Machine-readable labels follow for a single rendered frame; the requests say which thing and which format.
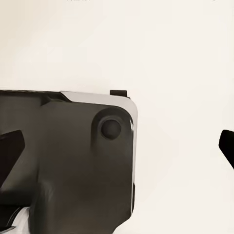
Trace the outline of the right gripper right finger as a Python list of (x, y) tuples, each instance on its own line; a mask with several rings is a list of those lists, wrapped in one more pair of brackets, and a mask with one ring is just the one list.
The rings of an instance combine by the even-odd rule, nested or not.
[(234, 132), (223, 130), (218, 146), (234, 169)]

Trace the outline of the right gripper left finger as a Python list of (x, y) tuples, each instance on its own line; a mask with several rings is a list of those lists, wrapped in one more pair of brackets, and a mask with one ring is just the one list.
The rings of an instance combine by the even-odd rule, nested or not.
[(21, 130), (0, 135), (0, 188), (25, 148)]

